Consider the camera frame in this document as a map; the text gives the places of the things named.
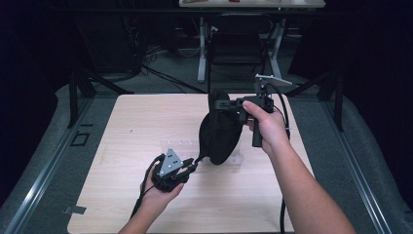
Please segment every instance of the cord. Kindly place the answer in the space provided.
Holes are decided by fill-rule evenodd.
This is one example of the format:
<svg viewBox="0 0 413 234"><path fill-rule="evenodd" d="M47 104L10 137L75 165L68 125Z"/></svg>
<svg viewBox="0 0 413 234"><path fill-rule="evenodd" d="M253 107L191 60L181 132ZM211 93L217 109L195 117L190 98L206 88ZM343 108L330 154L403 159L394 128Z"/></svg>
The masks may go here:
<svg viewBox="0 0 413 234"><path fill-rule="evenodd" d="M189 89L194 90L194 91L196 91L196 92L198 92L198 93L201 93L201 94L206 94L205 91L203 91L203 90L201 90L201 89L198 89L198 88L195 87L195 86L191 86L191 85L189 85L189 84L187 84L187 83L179 80L178 78L175 78L175 77L172 77L172 76L167 75L167 74L165 74L165 73L162 73L162 72L160 72L160 71L154 70L153 68L151 68L151 67L149 67L149 66L147 66L147 65L142 65L142 67L145 68L148 72L150 72L150 73L152 73L152 74L160 77L161 79L170 81L170 82L171 82L176 88L178 88L182 93L185 93L185 92L184 92L180 87L178 87L177 85L180 85L180 86L189 88Z"/></svg>
<svg viewBox="0 0 413 234"><path fill-rule="evenodd" d="M134 204L133 211L131 212L130 218L132 218L134 214L136 214L137 209L139 209L140 204L142 203L143 196L155 186L153 185L150 188L148 188L148 190L145 190L146 181L148 180L149 173L151 172L152 167L155 165L156 162L161 161L161 159L162 159L162 155L156 157L154 161L151 163L151 165L149 165L149 168L146 170L145 178L142 181L142 187L140 189L139 198L136 200L136 203Z"/></svg>
<svg viewBox="0 0 413 234"><path fill-rule="evenodd" d="M290 140L290 130L289 130L288 113L287 113L287 111L286 111L285 101L283 100L282 93L280 92L280 89L279 89L277 86L275 86L275 85L273 85L273 84L271 84L271 83L268 83L267 85L273 87L273 88L276 90L276 93L278 94L278 96L279 96L279 98L280 98L280 101L281 101L281 103L282 103L283 119L284 119L284 122L285 122L285 130L286 130L286 134L287 134L287 136L288 136L288 140ZM280 210L280 232L281 232L281 234L284 234L284 233L285 233L285 229L284 229L284 218L285 218L285 201L284 201L284 199L282 198L282 207L281 207L281 210Z"/></svg>

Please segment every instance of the table leg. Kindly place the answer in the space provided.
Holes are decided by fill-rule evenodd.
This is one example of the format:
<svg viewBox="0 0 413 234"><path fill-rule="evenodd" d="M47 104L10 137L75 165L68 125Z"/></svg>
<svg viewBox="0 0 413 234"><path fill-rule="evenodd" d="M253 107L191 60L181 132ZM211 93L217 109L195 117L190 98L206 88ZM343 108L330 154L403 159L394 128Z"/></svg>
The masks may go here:
<svg viewBox="0 0 413 234"><path fill-rule="evenodd" d="M205 37L205 25L204 18L200 18L200 65L198 67L198 82L204 83L206 80L206 37Z"/></svg>
<svg viewBox="0 0 413 234"><path fill-rule="evenodd" d="M281 22L277 23L276 31L274 33L276 42L274 43L273 51L270 54L270 63L271 63L271 68L273 69L273 75L280 79L282 79L282 73L280 72L280 67L277 62L277 55L280 50L280 44L282 42L284 28L285 28L285 19L282 19Z"/></svg>

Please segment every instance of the wooden board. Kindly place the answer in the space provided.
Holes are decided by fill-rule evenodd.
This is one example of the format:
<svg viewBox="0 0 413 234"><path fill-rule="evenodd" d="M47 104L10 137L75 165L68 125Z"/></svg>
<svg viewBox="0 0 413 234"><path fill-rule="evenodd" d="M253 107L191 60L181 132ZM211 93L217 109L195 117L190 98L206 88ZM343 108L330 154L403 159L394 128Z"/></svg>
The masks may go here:
<svg viewBox="0 0 413 234"><path fill-rule="evenodd" d="M312 171L284 100L291 143ZM282 108L276 97L275 104ZM172 142L178 156L198 156L199 127L207 113L207 95L120 96L77 203L86 211L72 215L68 231L118 232L130 218L145 170L165 150L166 141ZM148 233L280 231L280 188L268 156L251 141L252 132L244 127L234 160L215 166L205 159ZM179 142L192 145L176 146ZM288 216L285 230L292 231Z"/></svg>

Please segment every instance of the tape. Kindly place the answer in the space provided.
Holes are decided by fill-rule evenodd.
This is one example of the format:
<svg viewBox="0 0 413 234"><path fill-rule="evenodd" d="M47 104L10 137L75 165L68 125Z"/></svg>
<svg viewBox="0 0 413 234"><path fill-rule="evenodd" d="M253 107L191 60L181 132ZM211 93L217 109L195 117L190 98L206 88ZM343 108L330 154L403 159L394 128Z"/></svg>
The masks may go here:
<svg viewBox="0 0 413 234"><path fill-rule="evenodd" d="M77 206L72 206L72 207L66 207L63 211L64 214L66 215L72 215L72 214L79 214L82 215L85 213L86 208L84 207L77 207Z"/></svg>

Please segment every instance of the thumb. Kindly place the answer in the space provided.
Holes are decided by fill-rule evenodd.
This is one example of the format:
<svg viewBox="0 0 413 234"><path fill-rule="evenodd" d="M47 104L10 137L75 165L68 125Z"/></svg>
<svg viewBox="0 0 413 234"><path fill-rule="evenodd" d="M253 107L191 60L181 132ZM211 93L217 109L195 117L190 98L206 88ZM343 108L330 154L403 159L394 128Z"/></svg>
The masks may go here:
<svg viewBox="0 0 413 234"><path fill-rule="evenodd" d="M266 116L268 115L265 110L263 110L261 107L256 105L255 103L252 103L249 100L243 101L243 108L248 112L250 115L252 115L254 118L256 118L259 122L264 121Z"/></svg>

